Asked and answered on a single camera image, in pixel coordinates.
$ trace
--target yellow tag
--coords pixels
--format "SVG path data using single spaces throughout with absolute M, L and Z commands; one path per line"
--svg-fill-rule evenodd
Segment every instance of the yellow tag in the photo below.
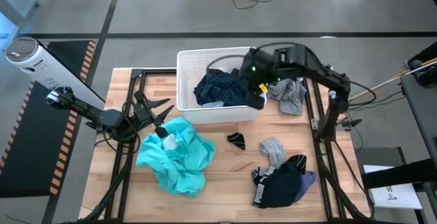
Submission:
M 267 93 L 267 87 L 264 85 L 264 83 L 259 84 L 258 87 L 261 88 L 262 92 L 264 92 L 265 94 Z

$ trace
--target black sock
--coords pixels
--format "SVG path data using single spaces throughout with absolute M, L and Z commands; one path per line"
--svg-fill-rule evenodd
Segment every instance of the black sock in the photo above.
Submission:
M 244 143 L 244 137 L 239 132 L 227 136 L 227 140 L 231 142 L 234 146 L 240 148 L 241 150 L 246 150 L 246 144 Z

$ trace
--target white cylindrical device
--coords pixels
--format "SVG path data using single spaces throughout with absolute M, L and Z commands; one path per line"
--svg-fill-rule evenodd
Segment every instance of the white cylindrical device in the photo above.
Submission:
M 104 100 L 37 40 L 30 37 L 16 39 L 6 49 L 6 59 L 49 90 L 59 86 L 71 87 L 76 98 L 103 110 Z

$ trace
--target black floor mat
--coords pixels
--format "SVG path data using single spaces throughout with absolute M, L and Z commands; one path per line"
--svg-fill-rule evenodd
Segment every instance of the black floor mat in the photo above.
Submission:
M 86 83 L 94 41 L 51 42 L 48 50 Z M 0 160 L 0 197 L 56 195 L 62 186 L 80 116 L 46 104 L 49 90 L 31 83 Z

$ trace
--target clothing pile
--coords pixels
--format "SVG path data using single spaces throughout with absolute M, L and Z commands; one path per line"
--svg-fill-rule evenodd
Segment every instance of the clothing pile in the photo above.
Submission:
M 238 81 L 240 71 L 209 69 L 194 88 L 197 104 L 203 108 L 246 105 L 247 89 Z
M 290 115 L 302 115 L 305 92 L 301 80 L 284 79 L 268 86 L 268 96 L 279 101 L 279 111 Z
M 315 173 L 306 171 L 307 157 L 295 155 L 284 162 L 282 143 L 274 137 L 261 143 L 260 150 L 269 157 L 270 166 L 267 170 L 258 167 L 251 173 L 256 185 L 252 205 L 258 208 L 280 208 L 302 199 L 315 182 Z
M 159 187 L 168 193 L 198 196 L 205 186 L 202 170 L 214 158 L 213 142 L 200 137 L 182 117 L 162 127 L 170 139 L 148 135 L 139 149 L 137 166 L 152 168 Z

